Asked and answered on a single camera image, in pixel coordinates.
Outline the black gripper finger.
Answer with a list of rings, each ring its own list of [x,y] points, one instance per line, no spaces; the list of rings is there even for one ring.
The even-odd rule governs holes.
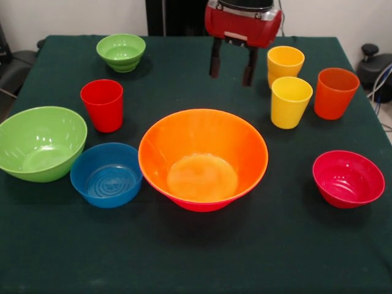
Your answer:
[[[213,46],[211,49],[211,59],[209,67],[209,75],[211,78],[217,78],[219,76],[219,70],[221,66],[220,50],[222,40],[220,38],[214,38]]]
[[[249,60],[243,74],[243,80],[242,80],[243,86],[252,85],[252,80],[253,80],[255,68],[257,65],[257,59],[258,59],[257,47],[249,47],[248,50],[249,50]]]

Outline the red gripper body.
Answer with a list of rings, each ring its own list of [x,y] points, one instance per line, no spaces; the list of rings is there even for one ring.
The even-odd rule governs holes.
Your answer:
[[[216,38],[247,47],[268,47],[276,38],[282,11],[272,1],[209,1],[205,28]]]

